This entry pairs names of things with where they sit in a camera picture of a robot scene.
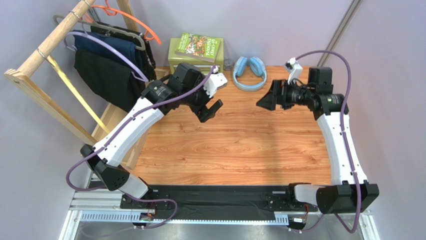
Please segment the purple hanger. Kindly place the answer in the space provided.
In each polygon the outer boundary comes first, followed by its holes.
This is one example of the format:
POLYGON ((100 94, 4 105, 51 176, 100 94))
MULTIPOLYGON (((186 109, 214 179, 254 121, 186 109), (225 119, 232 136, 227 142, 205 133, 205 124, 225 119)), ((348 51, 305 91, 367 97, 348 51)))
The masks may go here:
POLYGON ((70 31, 65 35, 65 38, 63 39, 64 45, 66 48, 76 52, 77 48, 72 45, 70 46, 67 42, 67 37, 68 36, 80 36, 86 39, 89 39, 101 46, 103 46, 104 48, 106 48, 108 51, 110 51, 111 53, 113 53, 114 55, 116 55, 117 57, 119 57, 122 61, 124 61, 127 65, 130 66, 131 69, 133 69, 134 71, 136 71, 136 73, 139 75, 139 77, 136 76, 136 74, 134 72, 132 72, 132 75, 140 81, 143 81, 145 83, 149 82, 149 79, 143 74, 143 72, 135 65, 133 64, 133 62, 131 62, 128 58, 126 58, 123 54, 121 54, 118 50, 116 50, 115 48, 113 48, 112 46, 110 46, 109 44, 105 43, 104 41, 97 39, 91 35, 89 35, 88 33, 82 33, 82 32, 77 32, 77 31, 70 31))

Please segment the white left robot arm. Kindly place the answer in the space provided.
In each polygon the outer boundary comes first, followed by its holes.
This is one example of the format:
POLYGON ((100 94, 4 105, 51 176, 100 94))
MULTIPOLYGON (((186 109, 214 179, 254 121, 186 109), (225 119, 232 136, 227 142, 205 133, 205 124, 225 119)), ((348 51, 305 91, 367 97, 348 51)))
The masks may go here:
POLYGON ((213 118, 222 107, 217 100, 207 103, 228 83, 227 78, 213 66, 209 73, 189 63, 180 63, 174 73, 154 80, 142 91, 140 98, 118 125, 94 146, 85 146, 84 158, 89 168, 109 191, 119 190, 137 199, 150 191, 149 185, 122 167, 130 148, 170 111, 184 105, 201 123, 213 118))

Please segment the black trousers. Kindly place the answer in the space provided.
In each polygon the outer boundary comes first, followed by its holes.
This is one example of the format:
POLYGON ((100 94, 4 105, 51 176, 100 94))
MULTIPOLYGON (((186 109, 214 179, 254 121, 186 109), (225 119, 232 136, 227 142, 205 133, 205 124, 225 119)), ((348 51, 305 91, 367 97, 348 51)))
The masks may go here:
POLYGON ((85 49, 76 51, 74 68, 96 95, 127 113, 145 89, 129 67, 85 49))

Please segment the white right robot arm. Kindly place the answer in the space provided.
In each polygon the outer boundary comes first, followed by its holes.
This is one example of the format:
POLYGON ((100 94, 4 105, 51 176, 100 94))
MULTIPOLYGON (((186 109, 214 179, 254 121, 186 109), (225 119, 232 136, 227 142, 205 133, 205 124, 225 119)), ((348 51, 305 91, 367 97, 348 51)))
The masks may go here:
POLYGON ((379 196, 379 188, 369 183, 356 155, 349 126, 349 109, 343 94, 333 93, 332 69, 310 67, 306 84, 297 80, 273 80, 256 106, 273 111, 295 105, 306 106, 323 134, 331 169, 331 185, 292 183, 293 202, 318 207, 323 214, 362 213, 379 196))

